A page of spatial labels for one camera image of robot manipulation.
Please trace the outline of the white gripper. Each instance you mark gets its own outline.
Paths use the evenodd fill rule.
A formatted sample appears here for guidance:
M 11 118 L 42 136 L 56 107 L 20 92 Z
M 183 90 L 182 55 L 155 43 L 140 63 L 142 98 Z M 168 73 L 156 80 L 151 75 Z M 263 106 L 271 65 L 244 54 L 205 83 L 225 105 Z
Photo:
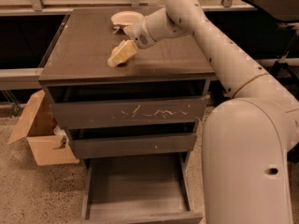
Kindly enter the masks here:
M 152 30 L 153 26 L 150 22 L 150 17 L 146 16 L 123 29 L 131 40 L 122 40 L 118 45 L 119 50 L 115 54 L 111 52 L 107 60 L 107 64 L 110 67 L 116 67 L 121 63 L 125 63 L 136 54 L 138 48 L 147 49 L 156 44 Z

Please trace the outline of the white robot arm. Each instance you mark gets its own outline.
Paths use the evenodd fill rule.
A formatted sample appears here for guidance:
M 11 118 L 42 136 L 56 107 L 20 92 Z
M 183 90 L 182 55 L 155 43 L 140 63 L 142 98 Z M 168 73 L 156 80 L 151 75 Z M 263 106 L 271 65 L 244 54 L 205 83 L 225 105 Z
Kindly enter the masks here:
M 206 224 L 293 224 L 288 152 L 299 143 L 299 102 L 215 26 L 198 0 L 167 0 L 127 25 L 110 66 L 139 49 L 190 35 L 229 96 L 202 132 Z

